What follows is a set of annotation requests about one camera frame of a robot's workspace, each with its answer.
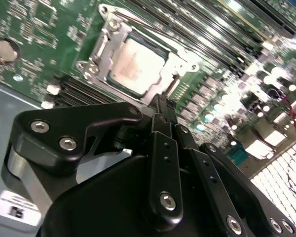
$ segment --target cable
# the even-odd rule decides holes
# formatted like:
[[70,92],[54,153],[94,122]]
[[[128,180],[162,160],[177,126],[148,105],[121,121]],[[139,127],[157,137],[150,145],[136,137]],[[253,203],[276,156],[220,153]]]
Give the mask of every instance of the cable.
[[[277,99],[278,98],[282,98],[286,102],[288,108],[290,109],[290,115],[291,115],[291,118],[292,118],[292,120],[294,122],[294,129],[295,129],[295,133],[296,133],[296,118],[295,118],[294,109],[292,108],[292,106],[291,106],[289,100],[287,99],[287,96],[286,95],[284,95],[282,93],[278,93],[278,91],[276,91],[276,90],[274,90],[274,92],[276,92],[276,94],[278,96]],[[291,192],[296,195],[296,190],[295,190],[296,184],[293,182],[293,180],[291,179],[290,174],[289,174],[292,161],[293,161],[293,157],[291,157],[290,161],[288,162],[288,170],[286,172],[286,175],[287,175],[287,181],[288,181],[288,184],[289,184],[288,185],[289,186],[289,190],[291,190]]]
[[294,122],[294,128],[295,128],[295,133],[296,133],[296,118],[295,118],[295,112],[294,109],[292,108],[289,100],[287,99],[286,95],[283,96],[283,100],[286,102],[286,104],[288,105],[289,109],[290,109],[290,115],[292,117],[292,120]]
[[[291,160],[289,161],[288,169],[291,168],[292,160],[293,160],[293,158],[291,158]],[[292,181],[292,179],[290,177],[290,174],[289,174],[289,170],[287,170],[286,174],[287,174],[287,180],[288,180],[288,183],[289,183],[289,189],[296,195],[296,190],[294,188],[294,186],[296,186],[296,184]]]

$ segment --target green circuit board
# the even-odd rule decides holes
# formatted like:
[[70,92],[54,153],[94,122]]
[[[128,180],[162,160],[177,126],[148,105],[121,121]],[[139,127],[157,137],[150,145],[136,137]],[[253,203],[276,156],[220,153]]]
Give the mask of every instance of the green circuit board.
[[[250,91],[260,93],[272,110],[279,103],[264,94],[257,78],[249,75],[243,79],[246,69],[272,62],[296,81],[296,8],[281,0],[264,3],[281,15],[279,19],[285,18],[281,24],[244,0],[0,0],[0,40],[17,43],[20,57],[12,63],[0,61],[0,82],[42,102],[53,78],[70,75],[120,101],[114,94],[87,83],[76,68],[77,61],[88,60],[105,23],[99,5],[120,7],[195,52],[197,58],[191,67],[197,70],[185,73],[169,97],[177,101],[177,113],[196,140],[226,148],[228,140],[222,135],[226,117],[239,119],[238,131],[254,124],[258,117],[235,108],[215,112],[215,120],[206,123],[204,113],[213,111],[213,103],[221,101],[222,91],[238,99]],[[266,49],[264,43],[271,47]],[[208,78],[218,81],[220,87],[192,113],[192,118],[184,118],[187,104]],[[296,92],[290,96],[296,98]],[[196,130],[196,122],[203,123],[206,130]]]

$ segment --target ram slot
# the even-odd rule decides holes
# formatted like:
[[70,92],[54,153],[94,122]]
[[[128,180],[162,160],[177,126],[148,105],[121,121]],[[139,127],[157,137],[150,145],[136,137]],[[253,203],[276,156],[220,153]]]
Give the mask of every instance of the ram slot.
[[197,37],[191,35],[191,33],[187,29],[184,29],[177,23],[172,22],[169,19],[166,19],[164,15],[160,13],[160,11],[154,9],[154,7],[151,6],[151,4],[149,4],[148,2],[145,2],[143,0],[130,1],[135,5],[145,9],[147,13],[149,13],[151,16],[155,17],[159,22],[161,22],[161,24],[163,24],[164,27],[171,26],[171,29],[177,34],[179,34],[179,36],[184,41],[188,42],[190,45],[194,45],[198,50],[214,58],[216,61],[218,61],[220,64],[223,64],[225,67],[230,68],[232,66],[236,66],[240,69],[243,68],[243,66],[241,66],[237,61],[226,57],[222,52],[212,50],[209,46],[201,42]]
[[226,41],[223,43],[222,39],[216,40],[211,34],[205,32],[203,29],[197,29],[194,26],[190,25],[190,22],[187,22],[185,19],[181,18],[181,15],[169,7],[164,7],[164,4],[159,4],[154,0],[150,0],[151,5],[156,11],[163,13],[163,17],[168,17],[170,19],[169,24],[176,24],[178,27],[186,28],[185,30],[189,31],[190,36],[193,35],[197,41],[208,41],[211,45],[209,47],[215,47],[216,51],[220,51],[225,57],[228,57],[233,62],[237,62],[240,58],[240,61],[245,61],[245,59],[234,51],[232,48],[226,45]]
[[225,16],[219,8],[213,7],[212,4],[209,4],[205,0],[180,0],[185,2],[190,8],[194,9],[198,13],[206,13],[207,15],[213,16],[214,19],[221,22],[220,26],[224,27],[227,32],[233,32],[235,35],[239,36],[243,42],[250,44],[254,48],[260,48],[260,45],[263,43],[263,39],[254,34],[253,32],[248,32],[245,29],[241,28],[234,21]]
[[296,26],[266,2],[260,0],[239,0],[239,2],[282,36],[292,38],[296,34]]
[[192,9],[188,9],[186,6],[181,6],[175,0],[171,1],[161,1],[156,0],[160,5],[166,7],[167,9],[174,12],[183,23],[187,23],[191,29],[197,32],[199,35],[203,35],[207,40],[208,35],[212,35],[213,41],[216,46],[223,48],[226,52],[233,55],[234,57],[239,57],[240,55],[246,58],[249,61],[252,61],[252,56],[247,53],[248,48],[246,49],[243,45],[239,44],[235,38],[230,37],[225,34],[224,31],[219,27],[219,25],[213,26],[211,20],[204,17],[203,15],[195,13]]

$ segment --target chip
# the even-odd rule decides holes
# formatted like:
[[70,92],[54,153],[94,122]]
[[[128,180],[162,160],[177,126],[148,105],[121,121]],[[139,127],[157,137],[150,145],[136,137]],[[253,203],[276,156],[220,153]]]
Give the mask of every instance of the chip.
[[165,64],[161,56],[133,39],[128,39],[113,58],[110,78],[140,95],[159,81]]

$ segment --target gray metal surface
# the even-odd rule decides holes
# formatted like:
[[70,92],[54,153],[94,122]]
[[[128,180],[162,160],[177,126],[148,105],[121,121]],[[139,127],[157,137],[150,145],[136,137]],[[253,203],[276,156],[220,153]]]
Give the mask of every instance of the gray metal surface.
[[[16,99],[12,91],[2,92],[0,86],[0,171],[4,160],[7,143],[14,117],[25,110],[35,109],[35,104],[25,98]],[[0,176],[0,194],[7,190]],[[0,216],[0,237],[34,237],[38,227],[23,224]]]

